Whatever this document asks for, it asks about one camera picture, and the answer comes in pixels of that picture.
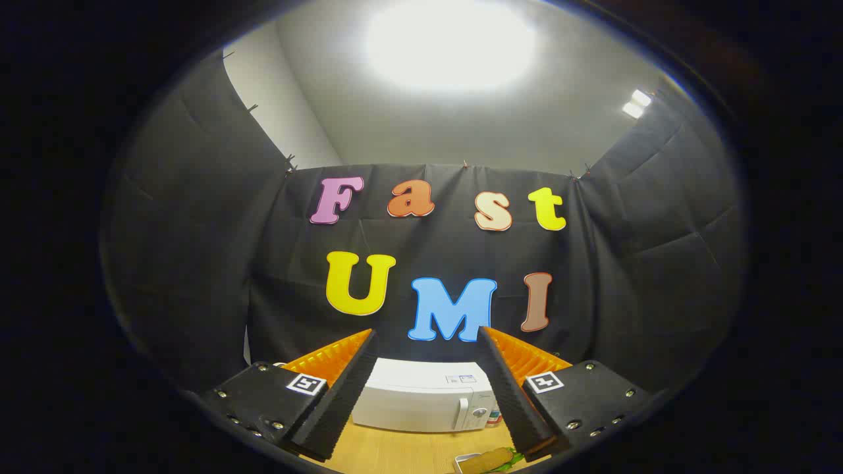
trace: white wall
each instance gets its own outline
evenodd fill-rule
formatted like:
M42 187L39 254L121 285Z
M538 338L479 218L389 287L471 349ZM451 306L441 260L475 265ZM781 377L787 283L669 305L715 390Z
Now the white wall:
M299 169L343 164L293 76L281 48L275 22L223 49L228 78L251 114L285 155L294 154Z

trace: blue letter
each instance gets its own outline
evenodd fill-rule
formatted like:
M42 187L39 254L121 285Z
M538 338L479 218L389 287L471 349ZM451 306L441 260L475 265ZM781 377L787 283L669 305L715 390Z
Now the blue letter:
M416 290L419 298L416 327L407 332L410 339L436 339L432 320L436 320L446 341L454 337L459 323L463 320L465 328L459 332L459 340L465 342L476 342L480 326L491 325L491 294L497 289L495 280L475 278L469 281L456 303L451 302L451 297L439 278L416 278L410 286Z

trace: bottle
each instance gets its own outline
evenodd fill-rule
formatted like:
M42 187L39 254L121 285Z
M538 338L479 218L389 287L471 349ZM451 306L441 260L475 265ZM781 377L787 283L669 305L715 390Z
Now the bottle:
M486 420L486 427L494 428L496 426L501 426L501 420L501 409L497 406L497 402L495 402L494 408L492 408L489 413L489 419Z

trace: pink letter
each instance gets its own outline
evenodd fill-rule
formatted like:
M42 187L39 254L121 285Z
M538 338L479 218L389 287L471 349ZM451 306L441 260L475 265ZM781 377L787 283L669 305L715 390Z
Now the pink letter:
M322 197L319 198L319 206L316 207L316 213L310 216L311 224L336 224L340 220L340 216L334 210L336 205L340 205L340 210L345 211L348 205L352 202L352 190L343 189L344 186L351 187L354 191L361 191L363 189L363 178L356 176L353 178L325 178L322 180Z

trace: orange soft gripper pad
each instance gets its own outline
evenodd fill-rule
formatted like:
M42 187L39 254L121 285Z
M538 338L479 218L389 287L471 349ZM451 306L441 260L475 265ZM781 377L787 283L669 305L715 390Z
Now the orange soft gripper pad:
M530 345L505 332L492 329L489 326L481 327L494 341L497 351L501 353L504 362L507 363L509 371L518 381L518 386L524 384L524 379L530 375L554 372L556 370L571 367L568 362L547 353L536 346Z
M313 375L328 380L328 386L333 386L336 379L345 370L348 361L366 340L371 329L360 331L337 342L305 354L284 365L284 369L300 374Z

